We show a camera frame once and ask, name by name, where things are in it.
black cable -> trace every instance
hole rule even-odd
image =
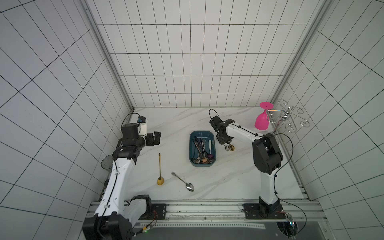
[[[121,127],[123,126],[124,121],[127,119],[127,117],[128,117],[129,115],[131,115],[131,114],[137,114],[137,115],[139,115],[139,117],[140,117],[140,114],[138,114],[138,113],[128,113],[127,116],[125,116],[124,120],[122,121],[122,123],[121,123]]]
[[[259,134],[257,134],[256,132],[248,131],[248,130],[246,130],[245,128],[241,127],[240,125],[235,125],[235,124],[233,124],[233,123],[230,123],[230,124],[236,126],[237,128],[241,128],[241,129],[243,129],[244,131],[247,131],[247,132],[253,134],[255,137],[262,137],[262,136],[260,136]]]
[[[216,110],[213,109],[213,108],[211,108],[211,109],[209,109],[209,111],[208,111],[209,117],[210,117],[211,119],[212,119],[212,117],[211,117],[211,110],[214,110],[215,113],[217,114],[217,116],[220,117],[220,116],[218,115],[218,113],[216,112]]]
[[[156,223],[152,227],[154,227],[157,224],[157,219],[158,219],[159,215],[157,214],[156,211],[153,211],[153,213],[154,213],[154,217],[153,217],[152,222],[150,222],[149,224],[145,225],[145,227],[140,229],[138,232],[134,233],[133,234],[134,236],[136,236],[137,234],[143,233],[155,221],[155,218],[156,218]]]
[[[116,172],[117,172],[117,170],[118,170],[118,166],[116,165],[116,161],[113,161],[113,162],[115,163]],[[108,201],[107,201],[107,206],[108,206],[109,201],[111,200],[111,196],[112,196],[112,193],[113,193],[113,190],[114,190],[114,188],[115,188],[115,185],[116,185],[117,180],[118,180],[118,174],[116,174],[115,182],[114,182],[114,184],[113,184],[111,194],[109,195],[109,198],[108,198]],[[101,215],[101,217],[104,216],[106,210],[107,210],[107,208],[104,209],[104,212],[103,212],[103,214]],[[104,236],[101,234],[101,232],[100,232],[100,222],[101,222],[101,217],[99,217],[98,226],[97,226],[97,232],[98,232],[98,234],[99,234],[102,238],[104,238],[104,239],[106,239],[106,240],[109,240],[108,238],[104,237]]]
[[[304,225],[303,225],[303,227],[296,233],[296,235],[298,235],[299,234],[299,232],[301,232],[304,228],[305,228],[305,225],[307,225],[307,215],[305,214],[305,212],[299,207],[299,206],[297,206],[297,205],[295,205],[295,204],[292,204],[292,203],[289,203],[289,202],[286,202],[286,201],[284,201],[284,200],[282,200],[281,198],[279,198],[278,196],[277,196],[277,192],[276,192],[276,187],[275,187],[275,180],[276,180],[276,178],[277,178],[277,173],[292,159],[292,156],[293,156],[293,143],[292,143],[292,140],[291,140],[291,138],[290,137],[288,137],[287,135],[285,135],[284,133],[276,133],[276,134],[274,134],[273,136],[275,136],[275,135],[279,135],[279,134],[282,134],[282,135],[284,135],[284,136],[286,136],[288,139],[289,139],[289,141],[291,142],[291,145],[292,145],[292,153],[291,153],[291,156],[289,157],[289,159],[288,159],[288,161],[281,167],[281,168],[279,168],[277,171],[276,171],[276,173],[274,174],[274,178],[273,178],[273,189],[274,189],[274,191],[275,191],[275,196],[278,198],[278,199],[280,199],[280,201],[283,201],[283,202],[285,202],[285,203],[287,203],[287,204],[291,204],[291,205],[293,205],[293,206],[295,206],[295,207],[297,207],[298,209],[300,209],[302,212],[303,212],[303,214],[304,214],[304,216],[305,216],[305,223],[304,223]]]
[[[280,199],[280,201],[283,201],[283,202],[285,202],[285,203],[287,203],[287,204],[291,204],[291,205],[297,207],[298,209],[300,209],[300,210],[303,212],[303,214],[304,214],[304,216],[305,216],[305,223],[304,223],[303,227],[296,233],[296,235],[297,235],[299,232],[301,232],[301,231],[304,229],[305,225],[307,224],[307,215],[305,214],[305,212],[304,212],[300,207],[296,206],[295,204],[286,202],[286,201],[282,200],[281,198],[279,198],[278,195],[277,195],[277,192],[276,192],[276,187],[275,187],[275,179],[277,178],[277,173],[278,173],[278,172],[279,172],[279,171],[280,171],[280,170],[281,170],[287,163],[289,163],[289,161],[292,159],[292,156],[293,156],[293,143],[292,143],[291,138],[288,137],[287,135],[285,135],[284,133],[276,133],[276,134],[274,134],[274,135],[272,135],[272,136],[265,136],[265,135],[260,136],[260,135],[258,135],[256,132],[248,131],[247,129],[241,127],[240,125],[235,125],[235,124],[232,124],[232,123],[230,123],[230,124],[236,126],[237,128],[241,128],[241,129],[243,129],[243,130],[245,130],[245,131],[247,131],[247,132],[249,132],[249,133],[251,133],[251,134],[253,134],[253,135],[255,135],[255,136],[258,136],[258,137],[274,137],[274,136],[276,136],[276,135],[280,135],[280,134],[281,134],[281,135],[286,136],[286,137],[289,139],[289,141],[291,142],[291,145],[292,145],[292,153],[291,153],[291,156],[289,157],[288,161],[287,161],[282,167],[280,167],[280,168],[276,171],[276,173],[274,174],[274,178],[273,178],[273,189],[274,189],[274,191],[275,191],[275,192],[274,192],[274,193],[275,193],[275,196],[276,196],[278,199]]]

white tiled wall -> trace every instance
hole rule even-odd
[[[337,240],[384,234],[383,5],[336,0],[280,95],[309,117],[311,127],[284,133]]]
[[[258,106],[322,0],[87,0],[137,107]]]
[[[0,11],[1,239],[78,239],[127,103],[78,0]]]

silver spoon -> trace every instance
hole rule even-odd
[[[172,174],[173,176],[177,177],[178,179],[180,179],[181,181],[183,181],[183,179],[179,178],[179,176],[176,175],[176,173],[172,172],[171,174]],[[185,187],[188,189],[188,191],[193,192],[193,191],[195,190],[195,188],[193,187],[192,183],[190,183],[190,182],[184,182],[184,181],[183,181],[183,183],[185,183]]]

pink wine glass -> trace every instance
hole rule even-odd
[[[260,107],[264,109],[264,112],[256,118],[255,128],[264,131],[267,130],[269,126],[269,119],[266,111],[272,109],[273,104],[269,102],[262,102],[260,103]]]

spoon handle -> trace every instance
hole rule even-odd
[[[196,147],[197,147],[197,150],[199,151],[199,153],[200,153],[201,155],[203,155],[203,154],[201,153],[201,151],[200,151],[199,147],[197,146],[196,142],[194,142],[194,143],[195,143],[195,145],[196,145]]]
[[[171,174],[172,174],[173,176],[177,177],[178,179],[180,179],[181,181],[183,181],[183,179],[179,178],[179,176],[178,176],[178,175],[176,175],[176,173],[172,172]]]
[[[159,153],[159,170],[160,170],[160,177],[161,177],[160,153]]]

